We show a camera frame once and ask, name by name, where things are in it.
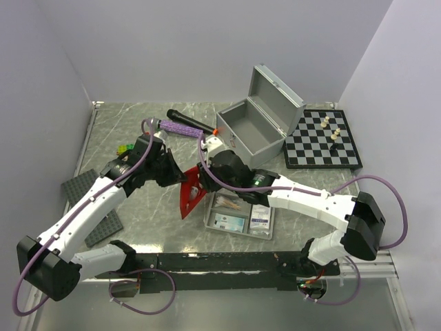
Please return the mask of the cotton swabs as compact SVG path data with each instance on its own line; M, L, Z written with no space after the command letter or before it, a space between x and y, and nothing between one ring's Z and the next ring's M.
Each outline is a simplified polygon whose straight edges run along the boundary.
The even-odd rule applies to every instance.
M217 196L216 197L214 207L215 208L229 208L232 210L241 210L241 206L237 201L230 199L228 197L224 197L224 196Z

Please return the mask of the red first aid pouch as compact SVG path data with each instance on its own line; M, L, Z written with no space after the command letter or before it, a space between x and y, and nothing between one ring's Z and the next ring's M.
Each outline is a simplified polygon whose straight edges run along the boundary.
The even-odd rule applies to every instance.
M182 182L180 189L180 214L182 219L187 217L207 193L199 181L199 168L197 166L187 170L184 175L187 177L187 181Z

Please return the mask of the light blue gauze packet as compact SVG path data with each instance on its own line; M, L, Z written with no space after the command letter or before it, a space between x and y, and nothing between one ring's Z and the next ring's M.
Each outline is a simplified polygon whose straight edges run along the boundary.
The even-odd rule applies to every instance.
M215 228L222 230L229 230L233 232L242 232L245 224L245 219L242 217L234 217L226 214L216 213L214 216Z

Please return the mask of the white blue instruction packet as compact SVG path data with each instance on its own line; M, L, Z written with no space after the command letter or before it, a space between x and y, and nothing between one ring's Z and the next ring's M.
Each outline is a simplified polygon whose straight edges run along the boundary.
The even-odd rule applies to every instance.
M268 236L270 219L270 208L263 205L253 205L249 219L249 233L258 236Z

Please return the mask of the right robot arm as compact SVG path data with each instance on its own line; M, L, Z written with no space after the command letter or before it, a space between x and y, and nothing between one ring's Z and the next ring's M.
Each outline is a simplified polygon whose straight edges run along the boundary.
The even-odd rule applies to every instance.
M198 137L199 173L207 191L221 188L253 205L281 208L307 215L334 227L334 232L309 240L300 265L317 274L345 255L373 261L385 225L375 199L366 192L356 196L311 188L264 169L250 169L215 136Z

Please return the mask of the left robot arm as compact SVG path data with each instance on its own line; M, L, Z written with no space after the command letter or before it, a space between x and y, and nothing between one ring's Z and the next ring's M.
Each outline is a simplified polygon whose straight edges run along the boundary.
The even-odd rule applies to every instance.
M105 272L128 277L136 269L136 250L115 240L79 254L83 240L117 205L147 181L161 187L186 180L160 133L142 134L134 148L109 162L89 191L71 210L37 239L17 245L20 280L54 301L66 298L76 285Z

